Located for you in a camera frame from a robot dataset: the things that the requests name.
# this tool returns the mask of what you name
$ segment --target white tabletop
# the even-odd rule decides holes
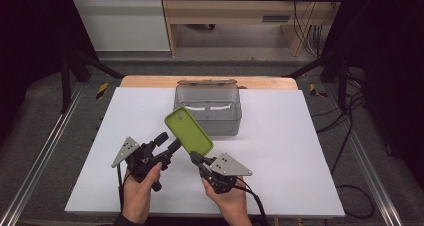
[[[78,181],[65,208],[78,214],[120,211],[118,179],[111,163],[127,136],[147,143],[166,131],[175,89],[117,88]],[[302,91],[240,90],[242,119],[239,134],[211,137],[208,157],[227,152],[253,171],[245,177],[259,195],[269,217],[344,216],[334,182],[324,159]],[[219,215],[205,195],[198,168],[181,148],[161,173],[162,190],[152,191],[151,214],[167,216]],[[248,213],[260,214],[247,196]]]

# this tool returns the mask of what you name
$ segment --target phone case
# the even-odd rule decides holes
[[[179,138],[185,150],[206,156],[212,148],[213,142],[196,122],[185,107],[179,107],[166,116],[165,124]]]

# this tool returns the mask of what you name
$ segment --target human hand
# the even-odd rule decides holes
[[[129,221],[144,224],[150,212],[150,196],[153,183],[160,178],[162,163],[159,162],[140,183],[128,176],[124,184],[124,207],[122,215]]]
[[[206,195],[212,199],[222,216],[231,226],[251,226],[249,216],[247,215],[246,192],[240,189],[232,188],[230,192],[216,194],[209,182],[202,178]],[[246,185],[237,180],[236,185],[246,188]]]

